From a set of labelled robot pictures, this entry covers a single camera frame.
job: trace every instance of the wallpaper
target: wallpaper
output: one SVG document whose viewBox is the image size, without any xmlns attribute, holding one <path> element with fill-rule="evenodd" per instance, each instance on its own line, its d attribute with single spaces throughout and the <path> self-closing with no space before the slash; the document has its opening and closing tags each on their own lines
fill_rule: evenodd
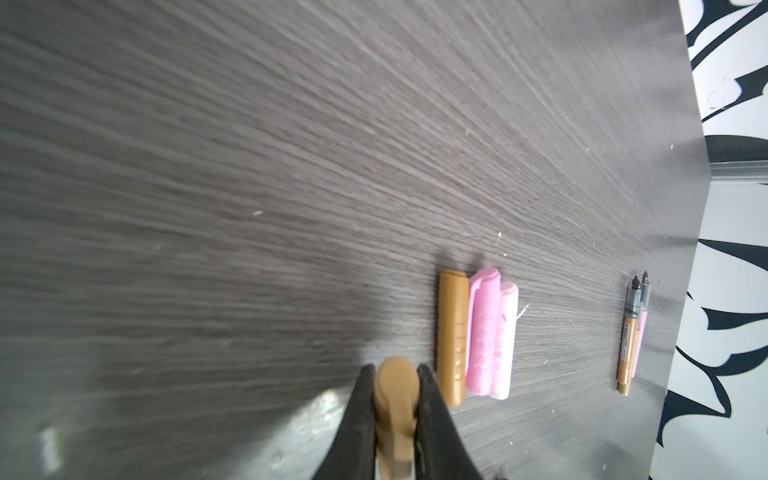
<svg viewBox="0 0 768 480">
<path fill-rule="evenodd" d="M 710 161 L 768 160 L 768 0 L 680 0 Z"/>
<path fill-rule="evenodd" d="M 713 183 L 661 414 L 653 480 L 768 478 L 766 358 L 768 185 Z"/>
</svg>

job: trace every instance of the barcode sticker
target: barcode sticker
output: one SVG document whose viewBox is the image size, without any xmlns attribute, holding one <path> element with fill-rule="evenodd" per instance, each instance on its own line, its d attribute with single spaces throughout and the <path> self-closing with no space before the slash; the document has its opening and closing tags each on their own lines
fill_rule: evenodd
<svg viewBox="0 0 768 480">
<path fill-rule="evenodd" d="M 632 326 L 624 322 L 624 331 L 621 334 L 621 359 L 625 362 L 629 361 L 629 334 L 632 331 Z"/>
</svg>

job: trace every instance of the gray trim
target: gray trim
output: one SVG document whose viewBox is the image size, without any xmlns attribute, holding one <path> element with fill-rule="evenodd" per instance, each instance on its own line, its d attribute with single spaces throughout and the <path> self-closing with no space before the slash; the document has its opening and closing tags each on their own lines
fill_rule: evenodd
<svg viewBox="0 0 768 480">
<path fill-rule="evenodd" d="M 712 167 L 712 181 L 768 182 L 768 160 L 717 162 Z"/>
</svg>

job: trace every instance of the gray wood grain surface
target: gray wood grain surface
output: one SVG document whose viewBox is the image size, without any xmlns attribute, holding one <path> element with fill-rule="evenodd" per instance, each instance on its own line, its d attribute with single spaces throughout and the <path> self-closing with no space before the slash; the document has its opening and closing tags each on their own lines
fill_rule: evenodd
<svg viewBox="0 0 768 480">
<path fill-rule="evenodd" d="M 646 478 L 710 179 L 674 0 L 0 5 L 3 478 L 46 427 L 55 478 L 309 478 L 485 265 L 530 307 L 483 474 Z"/>
</svg>

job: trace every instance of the light pink pen cap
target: light pink pen cap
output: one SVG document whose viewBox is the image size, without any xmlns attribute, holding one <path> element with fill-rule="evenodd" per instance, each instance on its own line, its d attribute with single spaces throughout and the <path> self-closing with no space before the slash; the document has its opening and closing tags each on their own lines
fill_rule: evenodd
<svg viewBox="0 0 768 480">
<path fill-rule="evenodd" d="M 518 286 L 502 282 L 501 316 L 496 329 L 496 350 L 489 395 L 498 400 L 509 397 L 512 376 L 512 352 L 515 348 L 515 327 L 518 318 Z"/>
<path fill-rule="evenodd" d="M 480 396 L 491 392 L 501 286 L 502 276 L 493 267 L 469 279 L 467 390 Z"/>
</svg>

